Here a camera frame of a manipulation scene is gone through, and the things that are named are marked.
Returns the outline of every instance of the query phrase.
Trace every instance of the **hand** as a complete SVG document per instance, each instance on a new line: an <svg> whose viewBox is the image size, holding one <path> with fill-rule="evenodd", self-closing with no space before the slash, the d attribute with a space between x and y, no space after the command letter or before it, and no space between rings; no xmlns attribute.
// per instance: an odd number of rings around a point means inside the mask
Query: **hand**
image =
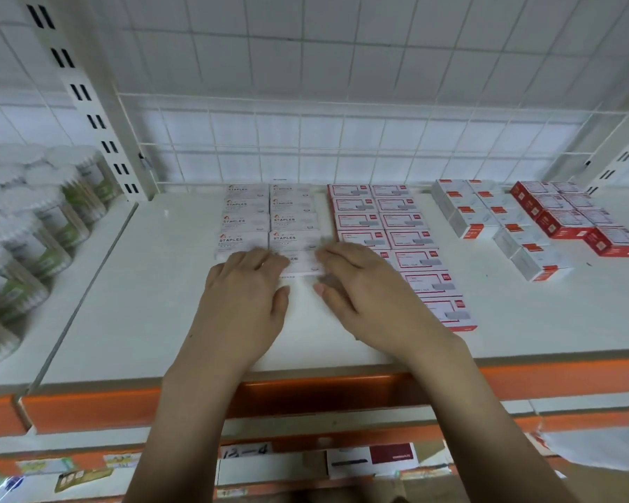
<svg viewBox="0 0 629 503"><path fill-rule="evenodd" d="M276 288L288 264L284 256L252 249L213 266L173 368L214 363L242 377L282 330L289 287Z"/></svg>
<svg viewBox="0 0 629 503"><path fill-rule="evenodd" d="M436 352L458 337L442 325L401 275L368 247L332 243L317 251L328 274L344 293L323 283L314 286L354 337L410 365L420 347Z"/></svg>

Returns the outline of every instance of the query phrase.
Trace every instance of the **finger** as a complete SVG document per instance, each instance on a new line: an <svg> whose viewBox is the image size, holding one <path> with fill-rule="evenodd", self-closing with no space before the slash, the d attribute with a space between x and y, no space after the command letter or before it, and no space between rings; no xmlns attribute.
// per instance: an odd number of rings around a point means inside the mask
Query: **finger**
<svg viewBox="0 0 629 503"><path fill-rule="evenodd" d="M266 274L271 280L277 282L282 270L289 266L289 258L274 253L268 253L268 258L263 262L259 271Z"/></svg>
<svg viewBox="0 0 629 503"><path fill-rule="evenodd" d="M205 279L205 289L208 289L210 286L212 286L214 281L217 280L217 277L219 277L221 270L223 269L224 263L219 263L218 265L214 265L210 268L210 271L207 274L207 279Z"/></svg>
<svg viewBox="0 0 629 503"><path fill-rule="evenodd" d="M255 247L245 254L240 266L247 270L257 270L268 259L268 256L270 256L270 252L267 249Z"/></svg>
<svg viewBox="0 0 629 503"><path fill-rule="evenodd" d="M335 317L338 318L345 330L353 332L359 314L354 310L349 298L344 297L340 291L321 282L314 285L314 292L321 296L324 303L335 314Z"/></svg>
<svg viewBox="0 0 629 503"><path fill-rule="evenodd" d="M284 317L286 315L286 310L289 307L289 292L291 288L289 286L283 286L277 291L275 291L275 296L273 296L273 309L272 309L272 318L275 321L275 326L277 327L277 331L281 332L282 327L284 326Z"/></svg>
<svg viewBox="0 0 629 503"><path fill-rule="evenodd" d="M240 262L243 260L243 258L245 257L245 254L246 252L244 251L234 252L233 254L231 254L229 258L226 260L226 263L224 263L224 268L221 270L219 277L224 278L229 273L231 273L231 270L233 270L236 266L238 266Z"/></svg>
<svg viewBox="0 0 629 503"><path fill-rule="evenodd" d="M377 254L358 243L333 242L323 247L324 250L342 256L354 266L363 268L377 260Z"/></svg>
<svg viewBox="0 0 629 503"><path fill-rule="evenodd" d="M359 268L347 261L342 256L320 249L316 253L317 259L322 262L326 271L333 274L343 284L348 286Z"/></svg>

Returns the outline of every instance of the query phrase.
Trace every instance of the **forearm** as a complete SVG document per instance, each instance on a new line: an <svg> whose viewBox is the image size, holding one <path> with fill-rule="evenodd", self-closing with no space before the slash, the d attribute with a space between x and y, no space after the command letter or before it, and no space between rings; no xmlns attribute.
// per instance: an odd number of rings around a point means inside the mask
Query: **forearm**
<svg viewBox="0 0 629 503"><path fill-rule="evenodd" d="M241 373L214 363L198 372L174 366L125 503L209 502L226 409Z"/></svg>
<svg viewBox="0 0 629 503"><path fill-rule="evenodd" d="M412 373L472 502L576 501L495 397L463 342L417 353Z"/></svg>

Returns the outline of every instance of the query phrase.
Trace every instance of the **right hand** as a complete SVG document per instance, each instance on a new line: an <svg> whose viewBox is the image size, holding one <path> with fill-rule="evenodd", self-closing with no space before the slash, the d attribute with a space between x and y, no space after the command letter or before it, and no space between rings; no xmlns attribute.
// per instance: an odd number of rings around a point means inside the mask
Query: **right hand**
<svg viewBox="0 0 629 503"><path fill-rule="evenodd" d="M321 282L314 285L315 292L345 330L370 347L410 365L422 347L433 355L460 341L410 284L368 247L331 243L317 251L317 259L340 281L346 295Z"/></svg>

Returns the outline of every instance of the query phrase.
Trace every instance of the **left hand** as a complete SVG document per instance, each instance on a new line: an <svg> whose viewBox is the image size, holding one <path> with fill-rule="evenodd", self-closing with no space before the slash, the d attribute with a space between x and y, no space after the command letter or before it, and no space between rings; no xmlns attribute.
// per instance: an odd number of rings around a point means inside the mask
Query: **left hand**
<svg viewBox="0 0 629 503"><path fill-rule="evenodd" d="M187 373L207 363L242 377L282 330L289 287L276 288L288 264L284 256L252 249L213 266L170 372Z"/></svg>

